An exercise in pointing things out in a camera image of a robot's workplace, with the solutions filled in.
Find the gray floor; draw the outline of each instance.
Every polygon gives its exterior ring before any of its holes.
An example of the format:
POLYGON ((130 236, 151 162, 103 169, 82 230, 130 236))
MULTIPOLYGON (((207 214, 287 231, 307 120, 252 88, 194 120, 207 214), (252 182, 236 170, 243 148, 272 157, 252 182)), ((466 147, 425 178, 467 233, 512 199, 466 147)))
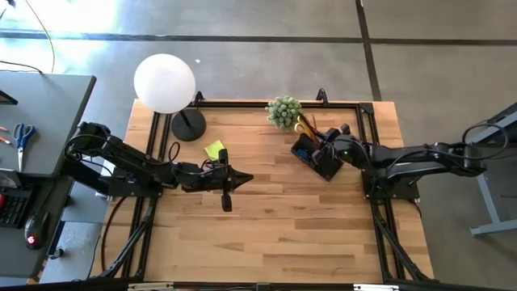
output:
MULTIPOLYGON (((48 0, 33 6, 56 32, 361 36, 353 0, 48 0)), ((364 9, 371 37, 517 39, 512 0, 364 0, 364 9)), ((23 2, 0 19, 2 28, 40 30, 23 2)), ((181 57, 207 98, 313 99, 324 87, 332 100, 372 100, 361 44, 56 40, 54 45, 57 73, 99 79, 84 119, 106 124, 121 137, 136 97, 134 70, 155 53, 181 57)), ((382 99, 396 102, 407 145, 459 141, 468 126, 517 100, 517 46, 373 45, 372 51, 382 99)), ((0 39, 0 52, 3 60, 50 68, 45 40, 0 39)), ((517 289, 517 230, 470 235, 470 227, 490 222, 475 181, 436 175, 418 186, 435 277, 517 289)), ((90 194, 84 188, 74 193, 79 200, 90 194)), ((510 208, 515 200, 498 205, 508 217, 517 213, 510 208)), ((67 210, 71 220, 89 223, 66 226, 60 244, 68 255, 50 261, 52 272, 42 281, 86 277, 100 231, 91 222, 103 219, 103 208, 95 208, 90 217, 85 209, 67 210)))

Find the cable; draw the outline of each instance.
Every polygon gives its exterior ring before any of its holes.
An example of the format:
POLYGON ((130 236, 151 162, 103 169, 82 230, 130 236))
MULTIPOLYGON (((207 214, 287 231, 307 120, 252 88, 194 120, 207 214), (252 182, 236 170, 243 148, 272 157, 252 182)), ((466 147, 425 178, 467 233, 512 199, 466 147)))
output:
POLYGON ((23 72, 23 73, 31 73, 31 72, 36 72, 35 70, 0 70, 0 72, 13 72, 13 73, 20 73, 20 72, 23 72))
MULTIPOLYGON (((91 270, 94 268, 95 250, 97 250, 97 246, 99 245, 99 241, 100 241, 100 236, 97 237, 97 241, 95 242, 94 252, 93 252, 93 256, 91 258, 90 270, 88 270, 88 275, 86 275, 86 278, 91 276, 91 270)), ((72 280, 72 282, 75 282, 75 281, 82 281, 82 280, 81 279, 73 279, 72 280)))
POLYGON ((333 159, 336 159, 336 153, 334 148, 334 143, 327 142, 323 147, 322 150, 326 150, 326 154, 331 154, 333 159))
MULTIPOLYGON (((76 141, 76 140, 78 140, 78 139, 84 138, 84 137, 93 137, 93 138, 100 139, 100 140, 102 140, 102 141, 104 141, 104 142, 108 142, 108 140, 107 140, 107 139, 102 138, 102 137, 98 137, 98 136, 93 135, 93 134, 79 134, 79 135, 77 135, 77 136, 75 136, 75 137, 70 138, 70 139, 66 142, 66 144, 65 144, 65 148, 63 149, 63 150, 65 151, 65 159, 66 159, 66 160, 68 160, 69 162, 71 162, 71 161, 69 160, 69 157, 71 157, 71 156, 72 156, 72 154, 69 152, 69 149, 70 149, 70 146, 72 145, 72 142, 74 142, 74 141, 76 141)), ((81 158, 77 158, 77 156, 76 156, 76 159, 75 159, 75 160, 76 160, 76 161, 80 161, 80 160, 81 160, 81 158)))
POLYGON ((204 169, 204 166, 207 166, 207 167, 208 167, 208 168, 210 168, 210 169, 213 169, 213 167, 214 167, 214 166, 213 166, 213 162, 212 162, 210 159, 208 159, 208 158, 207 158, 207 159, 205 159, 205 160, 203 161, 203 163, 201 164, 201 170, 203 170, 203 169, 204 169))
POLYGON ((52 194, 52 192, 54 191, 54 188, 56 187, 56 180, 57 180, 57 177, 54 178, 54 182, 52 184, 52 187, 50 188, 50 191, 48 191, 47 193, 47 196, 45 197, 45 199, 43 200, 43 204, 40 206, 40 211, 41 209, 44 208, 44 206, 47 204, 47 200, 48 198, 50 197, 50 195, 52 194))
POLYGON ((397 164, 397 162, 400 161, 401 158, 406 158, 411 155, 420 154, 420 153, 425 153, 425 150, 416 150, 414 152, 401 154, 398 158, 395 158, 395 160, 386 168, 386 176, 388 176, 389 172, 393 169, 393 166, 395 166, 395 164, 397 164))
POLYGON ((104 168, 104 170, 106 170, 108 173, 110 173, 111 176, 113 176, 113 172, 110 169, 108 169, 106 166, 104 166, 104 165, 102 165, 102 164, 100 164, 98 162, 92 162, 92 161, 88 161, 88 160, 85 160, 85 159, 82 159, 81 162, 88 162, 90 164, 102 167, 102 168, 104 168))
POLYGON ((115 207, 113 208, 113 211, 111 211, 111 213, 110 213, 110 217, 107 219, 106 227, 104 228, 103 239, 100 242, 100 263, 101 263, 101 269, 103 270, 103 272, 106 271, 106 261, 104 259, 104 246, 106 245, 107 230, 109 230, 111 221, 113 220, 113 217, 115 216, 116 211, 122 205, 122 202, 124 202, 124 200, 126 200, 125 196, 120 198, 120 200, 116 203, 115 207))
POLYGON ((40 20, 40 17, 38 17, 38 14, 34 11, 34 9, 32 9, 32 6, 31 6, 31 3, 29 3, 29 0, 25 0, 25 2, 29 6, 29 8, 31 8, 31 11, 34 14, 34 16, 36 17, 36 19, 38 19, 38 22, 40 23, 41 27, 45 31, 45 35, 47 35, 48 42, 50 43, 50 48, 52 49, 52 68, 50 70, 50 73, 54 73, 54 65, 56 64, 56 52, 54 51, 54 45, 52 43, 52 39, 50 38, 50 35, 47 32, 47 28, 45 28, 45 26, 43 25, 43 23, 40 20))
POLYGON ((167 162, 167 163, 170 163, 171 165, 173 164, 172 162, 173 162, 173 161, 178 157, 178 154, 179 154, 179 150, 180 150, 180 149, 181 149, 181 145, 180 145, 180 144, 179 144, 179 142, 177 142, 177 141, 173 142, 173 143, 172 143, 172 145, 170 145, 170 147, 169 147, 169 162, 167 162), (178 149, 176 150, 176 154, 174 154, 174 157, 172 158, 172 157, 170 156, 170 154, 171 154, 171 152, 172 152, 172 148, 173 148, 174 146, 178 146, 178 149))
MULTIPOLYGON (((341 138, 336 138, 334 141, 332 141, 332 144, 334 144, 336 141, 348 141, 348 140, 344 140, 344 139, 341 139, 341 138)), ((370 161, 370 156, 368 156, 368 153, 367 153, 366 149, 364 148, 364 146, 360 142, 356 141, 355 139, 352 139, 352 142, 354 142, 356 145, 359 146, 359 148, 363 152, 364 158, 366 159, 366 163, 370 167, 372 167, 372 161, 370 161)))
POLYGON ((43 73, 40 69, 36 68, 36 67, 33 67, 32 65, 24 65, 24 64, 19 64, 19 63, 15 63, 15 62, 12 62, 12 61, 0 61, 1 63, 4 63, 4 64, 8 64, 8 65, 21 65, 21 66, 26 66, 27 68, 31 68, 31 69, 34 69, 34 70, 37 70, 38 72, 40 73, 43 73))
MULTIPOLYGON (((510 138, 508 137, 508 133, 506 133, 506 130, 502 126, 499 126, 497 124, 475 124, 463 132, 463 135, 461 136, 461 142, 466 144, 465 140, 466 140, 467 134, 469 134, 469 132, 471 130, 479 128, 479 127, 495 127, 496 129, 499 129, 501 131, 501 133, 504 135, 504 144, 495 154, 490 154, 486 157, 481 157, 481 158, 466 158, 466 159, 483 160, 483 159, 487 159, 487 158, 493 158, 493 157, 500 155, 504 150, 506 150, 506 148, 508 147, 508 143, 510 142, 510 138)), ((447 153, 447 155, 456 156, 457 158, 463 158, 460 155, 456 155, 456 154, 447 153)))
POLYGON ((414 202, 414 200, 413 200, 413 199, 408 199, 408 201, 409 201, 412 205, 414 205, 414 207, 416 207, 416 208, 417 208, 417 210, 418 210, 418 214, 420 215, 420 218, 422 218, 422 211, 420 210, 420 207, 417 205, 417 203, 416 203, 416 202, 414 202))
POLYGON ((513 153, 513 154, 508 154, 506 156, 502 156, 502 157, 497 157, 497 158, 489 158, 489 159, 503 159, 503 158, 510 158, 510 157, 514 157, 516 156, 517 153, 513 153))

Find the black cable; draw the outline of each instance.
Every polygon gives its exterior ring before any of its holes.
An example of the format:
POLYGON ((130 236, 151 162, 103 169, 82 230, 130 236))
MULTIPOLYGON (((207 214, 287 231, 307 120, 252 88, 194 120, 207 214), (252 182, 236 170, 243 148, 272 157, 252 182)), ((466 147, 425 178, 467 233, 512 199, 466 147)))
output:
POLYGON ((414 202, 414 200, 413 200, 413 199, 408 199, 408 201, 409 201, 412 205, 414 205, 414 207, 416 207, 416 208, 417 208, 417 210, 418 210, 418 214, 420 215, 420 218, 422 218, 422 211, 420 210, 420 207, 417 205, 417 203, 416 203, 416 202, 414 202))
POLYGON ((493 159, 511 158, 511 157, 516 156, 516 155, 517 155, 517 153, 513 153, 513 154, 508 154, 508 155, 506 155, 506 156, 497 157, 497 158, 489 158, 489 159, 492 159, 492 160, 493 160, 493 159))
POLYGON ((201 170, 204 169, 204 166, 207 166, 208 164, 212 165, 212 161, 210 159, 205 159, 203 163, 201 164, 201 170))
POLYGON ((124 202, 124 200, 126 200, 126 197, 120 198, 120 200, 116 203, 115 207, 113 208, 113 211, 111 211, 110 213, 110 217, 107 219, 106 227, 104 228, 103 239, 100 243, 100 264, 103 272, 106 271, 106 261, 104 259, 104 246, 106 245, 107 230, 110 228, 111 221, 113 220, 116 211, 119 209, 120 205, 122 204, 122 202, 124 202))
MULTIPOLYGON (((93 138, 96 138, 96 139, 100 139, 101 141, 104 141, 104 142, 109 142, 106 138, 98 137, 98 136, 93 135, 93 134, 79 134, 79 135, 77 135, 77 136, 75 136, 75 137, 72 137, 72 138, 70 138, 70 139, 66 142, 66 144, 65 144, 65 148, 63 149, 63 150, 65 151, 65 159, 66 159, 67 161, 72 162, 72 161, 70 161, 70 160, 69 160, 69 157, 72 157, 72 154, 69 152, 69 150, 70 150, 70 146, 72 145, 72 143, 73 143, 74 141, 76 141, 76 140, 78 140, 78 139, 82 139, 82 138, 84 138, 84 137, 93 137, 93 138)), ((75 159, 74 159, 74 160, 75 160, 76 162, 79 162, 79 161, 81 161, 81 159, 82 159, 82 157, 81 157, 80 155, 77 155, 77 154, 76 154, 76 156, 75 156, 75 159)))
POLYGON ((86 275, 86 278, 90 277, 91 276, 91 270, 94 268, 94 262, 95 262, 95 250, 97 250, 97 246, 99 245, 99 242, 100 242, 100 236, 97 237, 97 241, 95 242, 95 246, 94 246, 94 255, 92 256, 91 258, 91 264, 90 264, 90 270, 88 270, 88 275, 86 275))
POLYGON ((0 61, 0 62, 4 63, 4 64, 8 64, 8 65, 21 65, 21 66, 24 66, 24 67, 27 67, 27 68, 31 68, 31 69, 37 70, 40 73, 43 73, 40 69, 38 69, 36 67, 33 67, 32 65, 24 65, 24 64, 19 64, 19 63, 11 62, 11 61, 0 61))
MULTIPOLYGON (((469 127, 468 129, 466 129, 463 132, 463 135, 461 136, 461 142, 466 144, 467 134, 469 134, 469 132, 471 130, 479 128, 479 127, 494 127, 496 129, 499 129, 501 131, 501 133, 504 135, 504 144, 502 145, 502 147, 497 152, 495 152, 495 154, 489 154, 488 156, 480 157, 480 158, 466 158, 466 159, 470 159, 470 160, 484 160, 484 159, 487 159, 487 158, 493 158, 493 157, 496 157, 496 156, 500 155, 503 151, 506 150, 506 148, 508 147, 508 143, 510 143, 510 138, 508 137, 508 133, 506 132, 506 130, 502 126, 499 126, 497 124, 475 124, 475 125, 469 127)), ((457 154, 450 154, 450 153, 445 153, 445 154, 448 155, 448 156, 451 156, 451 157, 464 158, 464 157, 462 157, 460 155, 457 155, 457 154)))
POLYGON ((0 70, 2 72, 14 72, 14 73, 31 73, 31 72, 37 72, 36 70, 0 70))
POLYGON ((395 164, 397 164, 397 162, 401 160, 401 158, 406 158, 406 157, 409 157, 414 154, 421 154, 421 153, 425 153, 425 152, 426 152, 425 150, 416 150, 414 152, 401 154, 398 158, 395 158, 395 160, 386 168, 386 176, 388 176, 389 172, 392 170, 392 168, 395 166, 395 164))
POLYGON ((201 171, 199 173, 192 173, 192 172, 183 171, 183 170, 181 170, 181 169, 179 169, 177 167, 175 169, 173 169, 173 171, 174 170, 178 170, 178 171, 184 173, 185 175, 206 175, 206 174, 212 173, 213 171, 217 171, 217 170, 220 170, 220 169, 225 169, 227 167, 230 167, 230 165, 226 165, 226 166, 223 166, 223 167, 216 167, 216 168, 213 168, 213 169, 210 169, 210 170, 201 171))
POLYGON ((326 150, 326 154, 330 154, 332 156, 333 159, 336 159, 336 154, 335 154, 335 148, 334 148, 334 144, 333 143, 330 143, 330 142, 327 142, 323 147, 322 147, 322 151, 323 150, 326 150))
POLYGON ((376 184, 377 184, 377 179, 374 179, 372 181, 372 188, 370 189, 370 199, 373 198, 373 191, 375 190, 375 187, 377 186, 376 184))
POLYGON ((41 209, 44 208, 44 206, 47 204, 47 201, 48 201, 48 198, 50 197, 50 195, 52 194, 52 192, 54 191, 54 188, 56 187, 56 180, 57 180, 57 177, 54 178, 54 182, 52 184, 52 187, 50 188, 50 191, 48 191, 47 193, 47 196, 45 197, 45 199, 43 200, 43 204, 41 204, 40 206, 40 211, 41 209))
POLYGON ((168 154, 169 155, 169 162, 167 162, 167 163, 170 163, 171 165, 173 164, 172 162, 178 157, 180 149, 181 149, 181 145, 177 141, 173 142, 172 145, 170 145, 170 147, 169 147, 169 154, 168 154), (172 148, 174 146, 178 146, 178 149, 176 150, 176 154, 174 154, 174 157, 171 157, 170 154, 172 153, 172 148))
POLYGON ((106 166, 104 166, 104 165, 102 165, 102 164, 100 164, 98 162, 88 161, 88 160, 85 160, 85 159, 82 159, 81 162, 88 162, 90 164, 102 167, 102 168, 104 168, 104 170, 106 170, 108 173, 110 173, 111 176, 113 176, 113 172, 110 169, 108 169, 106 166))
MULTIPOLYGON (((344 139, 341 139, 341 138, 337 138, 334 141, 332 141, 332 144, 334 144, 336 141, 349 141, 349 140, 344 140, 344 139)), ((367 153, 366 149, 364 148, 364 146, 360 142, 356 141, 355 139, 352 139, 352 142, 354 142, 356 145, 359 146, 359 148, 363 152, 364 158, 366 159, 366 163, 368 164, 369 167, 372 167, 372 161, 370 161, 370 156, 368 155, 368 153, 367 153)))

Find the yellow object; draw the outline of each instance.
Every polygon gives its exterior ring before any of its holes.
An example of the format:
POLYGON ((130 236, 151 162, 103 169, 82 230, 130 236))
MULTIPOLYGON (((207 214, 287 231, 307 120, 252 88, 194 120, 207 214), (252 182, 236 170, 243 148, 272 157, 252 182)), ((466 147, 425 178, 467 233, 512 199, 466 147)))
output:
MULTIPOLYGON (((316 121, 313 116, 313 123, 314 123, 314 129, 317 129, 316 127, 316 121)), ((294 131, 297 133, 305 133, 312 141, 314 141, 316 144, 319 144, 316 138, 316 134, 314 134, 314 131, 311 129, 311 126, 307 119, 299 115, 298 116, 298 123, 294 125, 294 131)))
POLYGON ((216 161, 219 159, 219 151, 223 150, 225 146, 221 141, 215 141, 211 145, 204 148, 204 150, 207 152, 208 158, 212 161, 216 161))

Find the desk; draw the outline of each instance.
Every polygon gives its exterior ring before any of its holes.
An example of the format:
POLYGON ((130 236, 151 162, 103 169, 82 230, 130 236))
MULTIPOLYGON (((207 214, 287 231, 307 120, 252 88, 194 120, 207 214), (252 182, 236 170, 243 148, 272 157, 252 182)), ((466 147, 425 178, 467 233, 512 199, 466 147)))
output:
MULTIPOLYGON (((402 146, 394 104, 373 104, 382 144, 402 146)), ((221 140, 232 167, 253 174, 254 179, 232 195, 231 213, 222 212, 219 193, 164 191, 154 218, 145 281, 381 282, 372 214, 363 198, 359 170, 343 165, 327 183, 290 153, 298 136, 268 124, 263 108, 200 110, 207 131, 198 141, 181 142, 176 161, 201 164, 206 159, 204 147, 221 140)), ((353 111, 327 108, 305 112, 314 114, 323 132, 348 123, 357 133, 353 111)), ((152 117, 136 100, 125 142, 145 151, 152 117)), ((163 120, 158 124, 156 145, 163 120)), ((168 145, 173 141, 171 134, 168 145)), ((114 217, 107 234, 107 266, 128 239, 134 203, 135 199, 128 198, 114 217)), ((111 203, 107 215, 113 206, 111 203)), ((418 211, 402 200, 395 200, 393 209, 402 246, 432 277, 418 211)), ((387 252, 393 260, 391 250, 387 252)), ((136 251, 133 266, 138 255, 136 251)), ((98 247, 91 275, 99 273, 98 247)))
MULTIPOLYGON (((95 84, 93 76, 0 72, 0 89, 19 101, 18 105, 0 105, 0 126, 14 128, 17 122, 31 123, 37 135, 29 141, 24 154, 24 174, 41 178, 40 190, 33 195, 33 214, 43 203, 64 161, 62 150, 74 134, 95 84)), ((11 133, 2 133, 13 142, 11 133)), ((14 146, 0 144, 1 168, 18 170, 14 146)), ((29 250, 23 229, 0 227, 0 276, 32 278, 38 275, 46 258, 72 180, 56 179, 56 187, 45 205, 50 212, 48 240, 37 251, 29 250)))

